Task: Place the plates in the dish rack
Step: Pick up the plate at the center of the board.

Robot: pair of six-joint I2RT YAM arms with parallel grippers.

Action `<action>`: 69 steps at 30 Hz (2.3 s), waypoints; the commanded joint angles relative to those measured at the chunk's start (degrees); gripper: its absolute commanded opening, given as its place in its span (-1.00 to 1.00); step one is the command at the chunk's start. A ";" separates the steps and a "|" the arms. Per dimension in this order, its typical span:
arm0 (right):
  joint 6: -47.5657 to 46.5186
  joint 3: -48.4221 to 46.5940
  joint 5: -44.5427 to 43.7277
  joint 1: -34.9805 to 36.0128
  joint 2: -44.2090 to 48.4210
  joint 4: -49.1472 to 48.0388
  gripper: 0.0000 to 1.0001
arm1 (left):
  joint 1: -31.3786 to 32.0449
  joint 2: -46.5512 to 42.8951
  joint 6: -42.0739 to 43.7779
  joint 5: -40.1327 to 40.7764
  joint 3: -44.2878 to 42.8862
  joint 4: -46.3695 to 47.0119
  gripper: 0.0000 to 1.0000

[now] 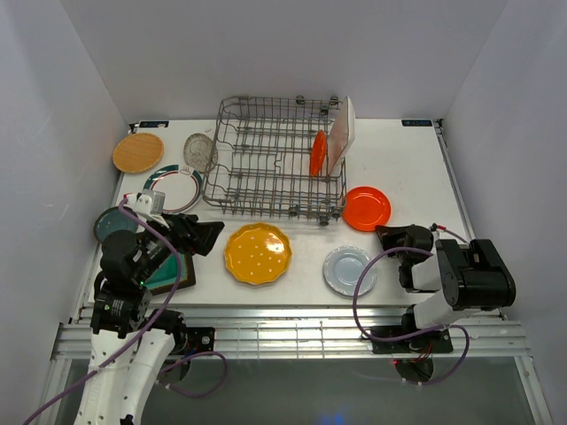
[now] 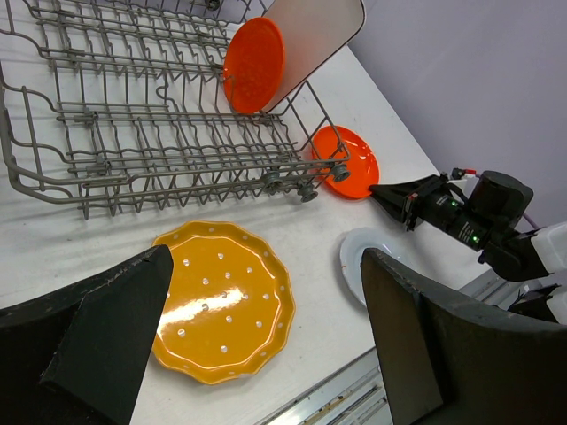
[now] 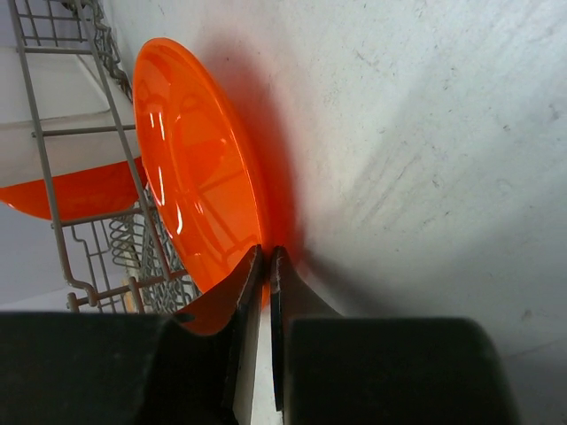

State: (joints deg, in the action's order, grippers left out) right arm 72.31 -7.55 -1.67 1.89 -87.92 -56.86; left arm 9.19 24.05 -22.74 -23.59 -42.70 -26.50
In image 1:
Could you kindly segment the orange round plate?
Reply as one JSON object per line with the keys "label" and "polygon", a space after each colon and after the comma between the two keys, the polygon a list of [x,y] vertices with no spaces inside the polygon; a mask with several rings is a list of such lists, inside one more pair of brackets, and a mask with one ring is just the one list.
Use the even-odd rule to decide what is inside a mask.
{"label": "orange round plate", "polygon": [[381,190],[359,186],[347,192],[343,218],[351,228],[373,232],[376,226],[385,226],[391,216],[390,200]]}
{"label": "orange round plate", "polygon": [[322,166],[327,155],[327,135],[324,130],[319,130],[311,150],[309,174],[317,176],[322,171]]}

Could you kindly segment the light blue scalloped plate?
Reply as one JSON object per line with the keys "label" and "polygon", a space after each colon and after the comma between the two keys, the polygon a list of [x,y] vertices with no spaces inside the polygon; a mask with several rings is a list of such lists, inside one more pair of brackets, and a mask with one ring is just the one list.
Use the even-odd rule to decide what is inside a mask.
{"label": "light blue scalloped plate", "polygon": [[351,298],[369,255],[354,246],[340,246],[331,251],[323,262],[322,274],[326,284],[338,294]]}

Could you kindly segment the yellow dotted scalloped plate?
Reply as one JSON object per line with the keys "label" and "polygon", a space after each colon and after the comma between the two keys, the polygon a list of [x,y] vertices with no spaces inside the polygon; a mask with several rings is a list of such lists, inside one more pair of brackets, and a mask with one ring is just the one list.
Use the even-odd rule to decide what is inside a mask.
{"label": "yellow dotted scalloped plate", "polygon": [[237,281],[253,286],[275,282],[288,270],[291,258],[289,237],[263,222],[242,226],[224,248],[227,270]]}

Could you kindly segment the white rectangular plate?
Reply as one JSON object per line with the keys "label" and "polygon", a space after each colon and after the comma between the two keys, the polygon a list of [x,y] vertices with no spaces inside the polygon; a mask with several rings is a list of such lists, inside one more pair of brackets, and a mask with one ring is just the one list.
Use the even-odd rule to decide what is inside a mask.
{"label": "white rectangular plate", "polygon": [[335,173],[355,139],[355,111],[350,97],[345,97],[327,138],[328,175]]}

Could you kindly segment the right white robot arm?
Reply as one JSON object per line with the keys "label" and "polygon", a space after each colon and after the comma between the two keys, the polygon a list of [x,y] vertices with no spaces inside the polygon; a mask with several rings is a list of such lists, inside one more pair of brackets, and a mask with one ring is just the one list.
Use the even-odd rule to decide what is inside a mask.
{"label": "right white robot arm", "polygon": [[377,226],[376,233],[387,256],[399,262],[400,286],[429,296],[410,306],[400,325],[371,329],[383,352],[394,346],[419,352],[448,339],[446,329],[454,322],[516,299],[514,279],[489,239],[467,241],[437,223]]}

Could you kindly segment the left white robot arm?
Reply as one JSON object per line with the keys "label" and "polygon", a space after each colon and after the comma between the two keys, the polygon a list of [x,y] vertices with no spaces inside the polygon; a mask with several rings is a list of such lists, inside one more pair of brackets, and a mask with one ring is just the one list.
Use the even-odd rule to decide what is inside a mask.
{"label": "left white robot arm", "polygon": [[160,307],[146,282],[169,259],[206,256],[222,232],[221,221],[193,214],[165,214],[144,231],[116,230],[102,244],[90,322],[88,379],[78,424],[137,424],[162,365],[187,354],[193,333],[182,313]]}

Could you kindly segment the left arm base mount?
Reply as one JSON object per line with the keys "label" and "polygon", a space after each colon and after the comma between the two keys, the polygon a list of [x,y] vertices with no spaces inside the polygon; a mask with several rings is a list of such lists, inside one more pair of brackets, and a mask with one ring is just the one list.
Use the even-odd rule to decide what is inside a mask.
{"label": "left arm base mount", "polygon": [[175,345],[170,352],[174,356],[187,356],[214,350],[216,329],[213,327],[181,327],[173,331]]}

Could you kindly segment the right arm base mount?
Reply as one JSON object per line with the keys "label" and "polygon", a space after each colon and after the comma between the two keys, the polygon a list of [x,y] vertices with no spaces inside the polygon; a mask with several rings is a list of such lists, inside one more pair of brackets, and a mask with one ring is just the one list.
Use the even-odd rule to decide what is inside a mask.
{"label": "right arm base mount", "polygon": [[[375,326],[370,328],[370,334],[374,337],[393,338],[401,336],[405,329],[401,325]],[[401,341],[372,342],[374,354],[419,354],[429,352],[433,354],[451,353],[453,345],[447,330],[433,331],[421,336],[415,336]]]}

